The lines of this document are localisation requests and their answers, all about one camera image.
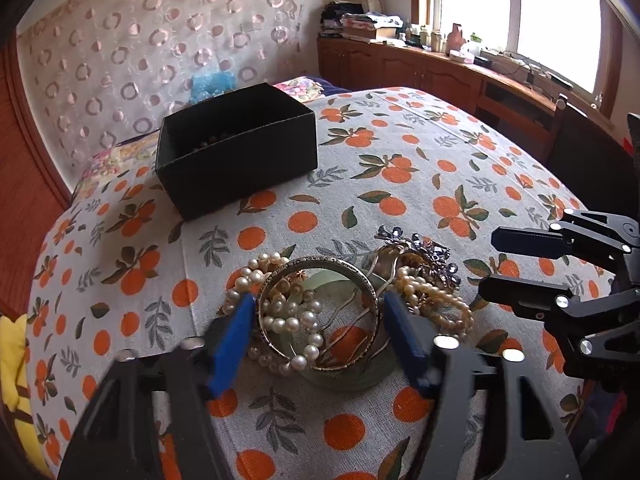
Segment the black cardboard jewelry box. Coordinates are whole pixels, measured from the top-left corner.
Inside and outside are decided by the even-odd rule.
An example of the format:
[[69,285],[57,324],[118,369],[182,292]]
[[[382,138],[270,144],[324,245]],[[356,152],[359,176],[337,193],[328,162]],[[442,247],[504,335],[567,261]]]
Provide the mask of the black cardboard jewelry box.
[[214,96],[165,117],[155,163],[186,221],[317,167],[314,111],[271,84]]

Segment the yellow plush toy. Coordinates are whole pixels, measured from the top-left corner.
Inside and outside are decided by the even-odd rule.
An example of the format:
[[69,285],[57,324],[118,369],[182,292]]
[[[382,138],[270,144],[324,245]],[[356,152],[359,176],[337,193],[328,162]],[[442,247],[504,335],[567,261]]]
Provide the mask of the yellow plush toy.
[[17,438],[18,448],[29,466],[43,478],[52,479],[40,448],[30,408],[26,375],[26,327],[26,314],[15,321],[7,316],[1,318],[1,406],[6,413],[10,433]]

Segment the wooden cabinet counter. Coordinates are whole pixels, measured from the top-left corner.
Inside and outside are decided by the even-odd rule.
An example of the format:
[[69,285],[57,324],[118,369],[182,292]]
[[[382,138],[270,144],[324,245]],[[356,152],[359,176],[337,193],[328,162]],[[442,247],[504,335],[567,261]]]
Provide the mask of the wooden cabinet counter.
[[556,101],[488,68],[442,54],[344,38],[318,39],[322,78],[348,90],[408,87],[465,110],[541,156],[560,124]]

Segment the orange-print white cloth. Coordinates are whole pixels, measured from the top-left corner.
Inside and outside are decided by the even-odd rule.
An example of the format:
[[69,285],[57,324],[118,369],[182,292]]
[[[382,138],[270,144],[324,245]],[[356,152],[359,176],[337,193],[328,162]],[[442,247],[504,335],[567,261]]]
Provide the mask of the orange-print white cloth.
[[[546,228],[580,207],[559,174],[478,118],[392,87],[315,100],[319,166],[305,177],[185,222],[148,162],[80,194],[43,240],[30,293],[30,408],[44,466],[57,474],[73,431],[120,350],[148,356],[200,334],[257,285],[267,257],[341,259],[367,270],[379,228],[446,246],[474,326],[470,344],[524,353],[566,428],[588,391],[565,376],[553,337],[508,306],[480,299],[489,274],[548,281],[599,298],[610,277],[591,263],[507,254],[498,226]],[[343,275],[305,272],[323,354],[345,371],[286,374],[254,342],[233,386],[209,404],[240,479],[395,479],[405,475],[431,403],[394,357],[358,359],[374,322]]]

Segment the green jade bangle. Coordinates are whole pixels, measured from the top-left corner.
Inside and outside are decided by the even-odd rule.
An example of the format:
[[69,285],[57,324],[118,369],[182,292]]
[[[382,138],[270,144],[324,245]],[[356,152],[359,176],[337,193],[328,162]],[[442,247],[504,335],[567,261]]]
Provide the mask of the green jade bangle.
[[309,337],[322,338],[318,359],[300,373],[312,384],[344,392],[371,388],[396,367],[383,328],[383,310],[354,278],[329,269],[305,272],[303,288],[320,304],[312,330],[280,337],[287,356],[295,356],[309,344]]

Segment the purple rhinestone flower brooch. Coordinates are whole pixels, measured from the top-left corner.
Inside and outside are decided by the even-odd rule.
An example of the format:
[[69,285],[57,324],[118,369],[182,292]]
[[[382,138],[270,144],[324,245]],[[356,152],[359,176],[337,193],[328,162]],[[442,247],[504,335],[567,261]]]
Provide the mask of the purple rhinestone flower brooch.
[[399,226],[390,230],[380,226],[375,238],[382,246],[373,258],[370,271],[379,278],[393,280],[402,266],[408,266],[419,278],[448,292],[460,287],[458,266],[449,260],[448,247],[424,240],[418,233],[406,237]]

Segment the white power strip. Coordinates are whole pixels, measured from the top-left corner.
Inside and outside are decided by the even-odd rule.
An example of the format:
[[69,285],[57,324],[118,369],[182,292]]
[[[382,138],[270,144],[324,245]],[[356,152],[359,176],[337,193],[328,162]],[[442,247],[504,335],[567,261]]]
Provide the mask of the white power strip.
[[503,52],[483,49],[480,51],[480,57],[487,61],[487,67],[490,70],[513,80],[526,81],[527,77],[533,73],[527,63]]

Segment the pink ceramic vase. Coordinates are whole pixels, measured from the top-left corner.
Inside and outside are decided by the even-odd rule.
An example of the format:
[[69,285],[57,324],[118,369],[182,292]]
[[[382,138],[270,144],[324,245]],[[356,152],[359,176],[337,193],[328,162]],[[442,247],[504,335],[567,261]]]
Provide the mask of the pink ceramic vase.
[[459,23],[452,24],[451,32],[446,39],[446,55],[450,55],[454,51],[461,51],[462,46],[466,43],[463,37],[462,25]]

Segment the wooden slatted wardrobe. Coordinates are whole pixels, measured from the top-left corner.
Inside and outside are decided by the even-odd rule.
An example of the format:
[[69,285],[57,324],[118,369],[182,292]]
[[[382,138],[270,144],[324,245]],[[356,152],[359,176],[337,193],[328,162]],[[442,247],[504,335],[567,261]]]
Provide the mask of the wooden slatted wardrobe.
[[44,236],[70,192],[53,166],[32,117],[16,38],[1,48],[1,313],[26,312]]

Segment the blue bubble wrap bundle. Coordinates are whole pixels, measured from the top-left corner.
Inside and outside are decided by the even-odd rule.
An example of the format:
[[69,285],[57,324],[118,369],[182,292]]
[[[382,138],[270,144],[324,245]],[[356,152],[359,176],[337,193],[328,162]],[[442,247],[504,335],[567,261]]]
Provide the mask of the blue bubble wrap bundle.
[[221,96],[233,91],[237,85],[236,77],[228,70],[193,76],[189,104],[194,105]]

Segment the pink circle-pattern curtain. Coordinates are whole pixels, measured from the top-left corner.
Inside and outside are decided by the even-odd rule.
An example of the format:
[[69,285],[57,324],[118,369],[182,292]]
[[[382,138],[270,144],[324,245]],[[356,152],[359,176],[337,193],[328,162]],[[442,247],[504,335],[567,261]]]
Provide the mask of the pink circle-pattern curtain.
[[67,0],[18,36],[32,117],[55,169],[155,130],[189,103],[195,78],[238,87],[299,66],[303,0]]

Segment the window with wooden frame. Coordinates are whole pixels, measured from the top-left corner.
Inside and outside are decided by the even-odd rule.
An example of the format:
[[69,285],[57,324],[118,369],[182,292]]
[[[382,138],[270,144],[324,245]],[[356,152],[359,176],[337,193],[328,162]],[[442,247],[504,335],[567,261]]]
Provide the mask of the window with wooden frame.
[[446,37],[457,32],[612,117],[622,74],[623,25],[608,0],[411,0],[411,18]]

